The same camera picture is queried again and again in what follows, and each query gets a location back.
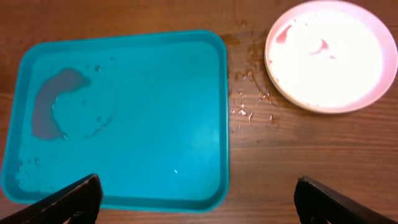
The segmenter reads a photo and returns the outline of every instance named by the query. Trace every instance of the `brown wooden surface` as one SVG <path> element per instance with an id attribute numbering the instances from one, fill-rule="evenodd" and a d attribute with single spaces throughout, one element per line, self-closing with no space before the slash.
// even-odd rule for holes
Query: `brown wooden surface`
<path id="1" fill-rule="evenodd" d="M 230 187 L 206 214 L 102 210 L 98 223 L 298 223 L 293 194 L 309 175 L 398 220 L 398 82 L 375 104 L 349 114 L 304 111 L 272 86 L 262 62 L 272 23 L 299 0 L 2 0 L 0 1 L 0 159 L 6 145 L 18 63 L 39 42 L 209 29 L 229 52 Z M 398 40 L 398 0 L 352 1 L 377 15 Z M 278 107 L 259 103 L 258 87 Z M 243 90 L 247 116 L 237 113 Z M 274 117 L 274 124 L 269 120 Z M 0 218 L 23 205 L 0 193 Z"/>

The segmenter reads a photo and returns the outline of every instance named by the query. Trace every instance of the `wood grain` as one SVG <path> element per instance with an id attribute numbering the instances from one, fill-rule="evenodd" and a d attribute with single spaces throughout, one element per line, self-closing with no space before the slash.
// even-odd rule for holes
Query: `wood grain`
<path id="1" fill-rule="evenodd" d="M 231 183 L 227 198 L 214 211 L 200 215 L 101 210 L 98 223 L 298 223 L 293 194 L 299 175 L 309 175 L 398 220 L 398 83 L 363 110 L 325 116 L 288 102 L 266 75 L 261 60 L 264 35 L 284 11 L 300 2 L 0 1 L 1 156 L 18 64 L 29 47 L 55 40 L 209 29 L 225 38 L 229 53 L 229 103 L 235 113 L 230 114 L 229 122 Z M 398 40 L 397 0 L 352 2 L 377 15 Z M 256 73 L 258 86 L 253 78 L 243 79 L 248 69 Z M 238 91 L 242 88 L 241 100 Z M 256 105 L 258 88 L 269 93 L 278 107 L 267 100 Z M 254 113 L 251 123 L 238 114 L 241 102 L 246 112 Z M 0 218 L 22 207 L 0 193 Z"/>

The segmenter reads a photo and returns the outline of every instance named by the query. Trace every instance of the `teal plastic tray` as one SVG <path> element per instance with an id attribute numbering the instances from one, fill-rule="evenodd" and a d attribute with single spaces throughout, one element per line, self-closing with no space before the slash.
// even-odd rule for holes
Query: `teal plastic tray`
<path id="1" fill-rule="evenodd" d="M 7 139 L 7 197 L 34 203 L 96 173 L 103 208 L 215 208 L 229 185 L 226 58 L 205 30 L 32 47 Z"/>

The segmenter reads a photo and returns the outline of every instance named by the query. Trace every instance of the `tray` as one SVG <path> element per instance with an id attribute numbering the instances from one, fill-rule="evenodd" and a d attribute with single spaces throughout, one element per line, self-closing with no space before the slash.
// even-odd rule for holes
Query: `tray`
<path id="1" fill-rule="evenodd" d="M 34 203 L 96 173 L 103 208 L 215 208 L 229 185 L 226 58 L 206 30 L 32 47 L 19 68 L 5 194 Z"/>

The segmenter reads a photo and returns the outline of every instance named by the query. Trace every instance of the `red stain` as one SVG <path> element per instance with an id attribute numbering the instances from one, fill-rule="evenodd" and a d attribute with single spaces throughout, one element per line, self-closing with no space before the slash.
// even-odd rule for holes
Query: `red stain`
<path id="1" fill-rule="evenodd" d="M 277 37 L 276 37 L 276 42 L 278 44 L 284 44 L 286 42 L 287 38 L 287 31 L 292 28 L 292 25 L 287 26 Z"/>
<path id="2" fill-rule="evenodd" d="M 329 50 L 328 43 L 326 43 L 326 41 L 324 41 L 323 39 L 321 41 L 322 41 L 321 47 L 317 51 L 309 53 L 310 55 L 320 54 L 322 50 Z"/>

